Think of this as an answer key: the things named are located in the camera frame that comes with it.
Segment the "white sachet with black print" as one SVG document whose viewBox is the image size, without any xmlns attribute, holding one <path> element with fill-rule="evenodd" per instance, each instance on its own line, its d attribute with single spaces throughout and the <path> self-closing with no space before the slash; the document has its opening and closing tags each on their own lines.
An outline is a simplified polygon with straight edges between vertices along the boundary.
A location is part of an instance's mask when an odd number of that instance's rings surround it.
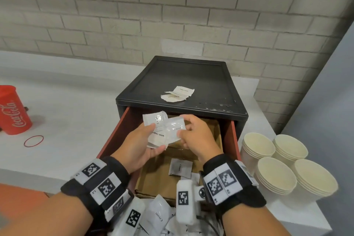
<svg viewBox="0 0 354 236">
<path fill-rule="evenodd" d="M 168 147 L 167 137 L 164 130 L 153 131 L 148 137 L 147 147 L 150 149 L 157 149 L 161 145 Z"/>
</svg>

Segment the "red drawer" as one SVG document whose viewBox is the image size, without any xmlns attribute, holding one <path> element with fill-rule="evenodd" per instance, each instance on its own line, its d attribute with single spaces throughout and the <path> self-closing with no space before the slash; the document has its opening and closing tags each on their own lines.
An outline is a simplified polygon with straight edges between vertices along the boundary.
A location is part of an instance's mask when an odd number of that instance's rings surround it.
<svg viewBox="0 0 354 236">
<path fill-rule="evenodd" d="M 113 130 L 109 139 L 98 154 L 98 158 L 110 156 L 113 154 L 124 142 L 126 136 L 135 130 L 141 123 L 143 123 L 143 114 L 153 113 L 153 110 L 142 109 L 137 107 L 127 107 L 125 110 L 120 110 L 120 121 Z M 206 119 L 205 121 L 213 134 L 215 142 L 219 148 L 234 159 L 241 160 L 239 146 L 237 142 L 236 124 L 228 119 Z M 135 185 L 140 175 L 139 169 L 132 174 L 128 188 L 135 193 Z"/>
</svg>

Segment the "person's right hand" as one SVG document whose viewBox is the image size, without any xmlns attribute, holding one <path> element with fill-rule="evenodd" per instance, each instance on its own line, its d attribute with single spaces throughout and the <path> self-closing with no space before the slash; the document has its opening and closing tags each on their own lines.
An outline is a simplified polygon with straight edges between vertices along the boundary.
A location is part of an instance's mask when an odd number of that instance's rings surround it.
<svg viewBox="0 0 354 236">
<path fill-rule="evenodd" d="M 187 149 L 190 149 L 202 164 L 223 153 L 205 121 L 192 114 L 180 116 L 189 122 L 185 126 L 186 130 L 192 131 L 192 147 Z"/>
</svg>

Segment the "torn white sachet piece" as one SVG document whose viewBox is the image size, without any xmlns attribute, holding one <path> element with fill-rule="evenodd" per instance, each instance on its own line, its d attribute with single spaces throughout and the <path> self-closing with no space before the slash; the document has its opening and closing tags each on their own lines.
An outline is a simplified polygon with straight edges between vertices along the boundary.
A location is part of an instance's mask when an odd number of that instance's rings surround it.
<svg viewBox="0 0 354 236">
<path fill-rule="evenodd" d="M 163 99 L 164 101 L 168 102 L 168 103 L 177 103 L 180 101 L 184 101 L 188 98 L 189 96 L 186 95 L 179 95 L 176 93 L 168 93 L 165 95 L 161 95 L 161 99 Z"/>
<path fill-rule="evenodd" d="M 177 96 L 187 96 L 190 97 L 194 93 L 195 89 L 189 89 L 183 86 L 176 86 L 176 88 L 172 91 L 173 94 Z"/>
</svg>

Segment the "grey sachet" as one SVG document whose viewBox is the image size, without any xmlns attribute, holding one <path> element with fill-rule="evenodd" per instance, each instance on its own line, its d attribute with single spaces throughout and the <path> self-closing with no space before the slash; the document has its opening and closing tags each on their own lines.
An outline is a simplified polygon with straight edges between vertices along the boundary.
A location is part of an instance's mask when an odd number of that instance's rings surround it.
<svg viewBox="0 0 354 236">
<path fill-rule="evenodd" d="M 191 179 L 193 162 L 172 158 L 169 167 L 169 176 L 181 176 L 183 179 Z"/>
</svg>

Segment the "person's left hand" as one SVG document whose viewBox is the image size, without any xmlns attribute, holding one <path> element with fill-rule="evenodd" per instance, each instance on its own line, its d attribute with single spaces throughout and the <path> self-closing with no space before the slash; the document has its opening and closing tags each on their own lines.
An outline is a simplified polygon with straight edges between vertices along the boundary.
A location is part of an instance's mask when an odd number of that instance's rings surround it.
<svg viewBox="0 0 354 236">
<path fill-rule="evenodd" d="M 122 145 L 111 155 L 119 161 L 131 175 L 146 164 L 146 162 L 163 153 L 166 149 L 161 145 L 157 149 L 147 147 L 148 137 L 142 136 L 142 124 L 131 131 Z"/>
</svg>

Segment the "red rubber band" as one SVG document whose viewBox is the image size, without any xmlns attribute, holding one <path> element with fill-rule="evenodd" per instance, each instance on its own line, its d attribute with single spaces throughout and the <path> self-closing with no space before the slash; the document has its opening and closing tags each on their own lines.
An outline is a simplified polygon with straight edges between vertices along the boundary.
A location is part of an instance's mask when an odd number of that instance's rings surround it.
<svg viewBox="0 0 354 236">
<path fill-rule="evenodd" d="M 38 146 L 44 141 L 44 136 L 42 135 L 34 135 L 26 139 L 23 143 L 24 147 L 26 148 L 31 148 Z"/>
</svg>

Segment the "person's right forearm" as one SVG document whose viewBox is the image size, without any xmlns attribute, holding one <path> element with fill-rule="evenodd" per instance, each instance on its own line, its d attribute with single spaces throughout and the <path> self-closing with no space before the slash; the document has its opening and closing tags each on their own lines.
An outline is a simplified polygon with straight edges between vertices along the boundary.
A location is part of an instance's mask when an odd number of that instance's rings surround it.
<svg viewBox="0 0 354 236">
<path fill-rule="evenodd" d="M 223 213 L 225 236 L 291 236 L 267 207 L 224 201 L 218 208 Z"/>
</svg>

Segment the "person's left forearm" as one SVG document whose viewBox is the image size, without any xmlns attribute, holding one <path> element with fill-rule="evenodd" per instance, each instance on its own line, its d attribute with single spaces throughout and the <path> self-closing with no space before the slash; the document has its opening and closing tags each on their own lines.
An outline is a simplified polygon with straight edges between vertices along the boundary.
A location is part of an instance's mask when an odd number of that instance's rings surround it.
<svg viewBox="0 0 354 236">
<path fill-rule="evenodd" d="M 84 236 L 92 222 L 79 198 L 60 192 L 0 229 L 0 236 Z"/>
</svg>

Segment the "pile of white sachets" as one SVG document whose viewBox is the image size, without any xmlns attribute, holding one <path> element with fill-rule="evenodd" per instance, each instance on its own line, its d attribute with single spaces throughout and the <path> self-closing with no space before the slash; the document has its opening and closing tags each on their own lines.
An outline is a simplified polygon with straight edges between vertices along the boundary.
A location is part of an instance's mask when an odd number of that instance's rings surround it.
<svg viewBox="0 0 354 236">
<path fill-rule="evenodd" d="M 114 223 L 127 209 L 135 196 L 126 191 L 118 202 L 109 210 L 113 231 Z M 167 201 L 157 195 L 154 199 L 142 199 L 146 205 L 145 212 L 134 236 L 221 236 L 220 226 L 214 216 L 201 211 L 200 222 L 196 226 L 187 226 L 177 222 L 176 207 L 171 207 Z"/>
</svg>

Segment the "brown cardboard tray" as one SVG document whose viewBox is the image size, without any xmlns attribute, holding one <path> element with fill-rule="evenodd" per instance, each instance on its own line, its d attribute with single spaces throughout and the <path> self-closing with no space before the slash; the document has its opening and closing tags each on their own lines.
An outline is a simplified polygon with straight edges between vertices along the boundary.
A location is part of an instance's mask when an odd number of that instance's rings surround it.
<svg viewBox="0 0 354 236">
<path fill-rule="evenodd" d="M 187 170 L 191 173 L 202 171 L 202 163 L 191 150 L 183 148 L 181 141 L 169 144 L 167 149 L 159 156 L 150 159 L 140 170 L 135 185 L 135 194 L 139 198 L 154 198 L 161 195 L 171 206 L 176 204 L 176 185 L 181 179 L 180 174 L 170 174 L 170 164 L 178 171 L 189 161 Z"/>
</svg>

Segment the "stack of cream paper cups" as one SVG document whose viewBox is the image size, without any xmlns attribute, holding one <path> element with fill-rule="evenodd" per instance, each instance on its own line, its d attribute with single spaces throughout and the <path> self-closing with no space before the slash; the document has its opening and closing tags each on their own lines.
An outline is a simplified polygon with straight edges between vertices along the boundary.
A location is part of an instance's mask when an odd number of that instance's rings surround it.
<svg viewBox="0 0 354 236">
<path fill-rule="evenodd" d="M 272 158 L 261 158 L 254 171 L 259 189 L 270 196 L 287 196 L 297 186 L 293 171 L 283 162 Z"/>
<path fill-rule="evenodd" d="M 241 146 L 241 160 L 247 170 L 253 176 L 258 161 L 264 157 L 272 157 L 276 148 L 273 142 L 266 136 L 250 132 L 245 134 Z"/>
<path fill-rule="evenodd" d="M 316 162 L 299 159 L 290 168 L 297 179 L 297 185 L 289 197 L 297 205 L 307 205 L 330 197 L 339 189 L 335 177 Z"/>
<path fill-rule="evenodd" d="M 298 159 L 305 159 L 308 156 L 306 146 L 294 137 L 289 135 L 279 134 L 273 139 L 275 153 L 273 158 L 288 164 L 295 162 Z"/>
</svg>

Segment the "black drawer cabinet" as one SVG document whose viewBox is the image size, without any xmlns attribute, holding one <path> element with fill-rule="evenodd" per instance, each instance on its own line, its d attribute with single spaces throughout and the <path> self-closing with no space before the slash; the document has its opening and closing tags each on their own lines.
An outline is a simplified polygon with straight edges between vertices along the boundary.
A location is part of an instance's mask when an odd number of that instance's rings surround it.
<svg viewBox="0 0 354 236">
<path fill-rule="evenodd" d="M 168 103 L 161 95 L 177 86 L 194 90 L 186 100 Z M 155 56 L 117 96 L 122 117 L 127 107 L 153 112 L 193 114 L 202 118 L 234 121 L 240 138 L 249 115 L 225 62 Z"/>
</svg>

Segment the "red plastic cup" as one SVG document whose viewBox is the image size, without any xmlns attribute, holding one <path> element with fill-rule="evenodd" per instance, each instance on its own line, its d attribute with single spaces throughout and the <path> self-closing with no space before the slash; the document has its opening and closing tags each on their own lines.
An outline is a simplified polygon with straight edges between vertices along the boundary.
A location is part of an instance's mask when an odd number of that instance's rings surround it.
<svg viewBox="0 0 354 236">
<path fill-rule="evenodd" d="M 0 85 L 0 128 L 7 135 L 28 131 L 33 123 L 22 104 L 16 87 Z"/>
</svg>

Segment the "crinkled white sachet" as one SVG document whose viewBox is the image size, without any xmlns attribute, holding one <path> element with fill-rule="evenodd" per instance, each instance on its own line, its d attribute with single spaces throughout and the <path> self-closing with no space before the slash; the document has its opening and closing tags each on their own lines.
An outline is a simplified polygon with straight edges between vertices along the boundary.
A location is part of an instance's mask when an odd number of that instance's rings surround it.
<svg viewBox="0 0 354 236">
<path fill-rule="evenodd" d="M 168 118 L 162 129 L 155 129 L 155 131 L 164 130 L 167 137 L 168 144 L 172 144 L 178 140 L 177 131 L 186 130 L 185 122 L 183 117 L 172 117 Z"/>
</svg>

